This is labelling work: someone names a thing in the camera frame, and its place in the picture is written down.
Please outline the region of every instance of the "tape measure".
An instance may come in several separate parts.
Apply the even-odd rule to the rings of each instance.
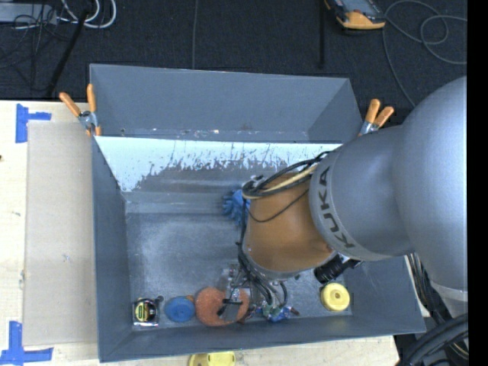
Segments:
[[[347,30],[380,30],[387,23],[373,0],[323,0]]]
[[[158,326],[157,300],[140,298],[133,304],[133,322],[139,326]]]

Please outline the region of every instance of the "blue brush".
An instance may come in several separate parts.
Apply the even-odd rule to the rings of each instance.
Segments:
[[[244,200],[242,199],[242,190],[233,191],[232,195],[226,195],[223,197],[223,214],[229,216],[229,218],[236,221],[236,224],[242,225],[242,207],[244,206]],[[251,201],[246,200],[246,209],[249,210]],[[244,217],[244,225],[247,223],[247,214]]]

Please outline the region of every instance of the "white cable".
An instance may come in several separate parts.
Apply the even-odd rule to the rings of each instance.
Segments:
[[[117,17],[117,4],[115,3],[115,0],[110,0],[110,2],[112,5],[113,13],[112,13],[112,17],[110,18],[110,20],[107,23],[104,23],[101,25],[85,23],[85,26],[89,27],[89,28],[107,28],[107,27],[110,27],[115,22],[115,18]]]
[[[63,7],[66,9],[66,11],[69,13],[69,15],[74,20],[72,21],[71,19],[61,18],[61,17],[58,17],[58,19],[61,21],[67,21],[67,22],[72,23],[72,24],[77,24],[79,19],[71,11],[71,9],[69,9],[69,6],[68,6],[68,3],[66,2],[66,0],[61,0],[61,2],[63,4]],[[91,24],[91,23],[89,23],[90,21],[93,21],[94,19],[96,19],[96,17],[100,13],[100,3],[98,0],[95,0],[95,3],[97,5],[96,12],[91,17],[86,18],[84,25],[88,28],[100,28],[100,29],[110,27],[115,22],[115,18],[117,17],[117,4],[115,3],[115,0],[110,0],[110,2],[111,2],[111,6],[112,6],[112,16],[107,23],[104,23],[104,24]]]
[[[76,17],[75,14],[73,14],[73,12],[71,11],[71,9],[69,9],[69,6],[68,6],[68,3],[66,2],[66,0],[61,0],[61,2],[63,4],[63,7],[66,9],[66,11],[75,20],[74,21],[71,21],[70,19],[66,19],[66,18],[58,18],[58,19],[61,20],[61,21],[68,21],[68,22],[71,22],[73,24],[78,23],[78,18]],[[98,16],[98,13],[100,12],[100,2],[98,0],[95,0],[95,4],[97,5],[96,12],[91,17],[86,18],[85,22],[93,21]]]

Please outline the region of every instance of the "yellow ball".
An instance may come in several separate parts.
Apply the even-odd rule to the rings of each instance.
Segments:
[[[332,312],[342,312],[346,310],[351,302],[348,289],[339,283],[327,284],[320,291],[320,301],[322,305]]]

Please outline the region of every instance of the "gray bin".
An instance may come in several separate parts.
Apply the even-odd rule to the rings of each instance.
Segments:
[[[288,281],[289,320],[210,328],[161,313],[159,327],[135,327],[138,297],[196,294],[236,262],[225,194],[354,139],[361,117],[348,79],[91,65],[90,82],[104,134],[91,144],[101,361],[425,331],[403,258],[346,271],[341,313],[305,271]]]

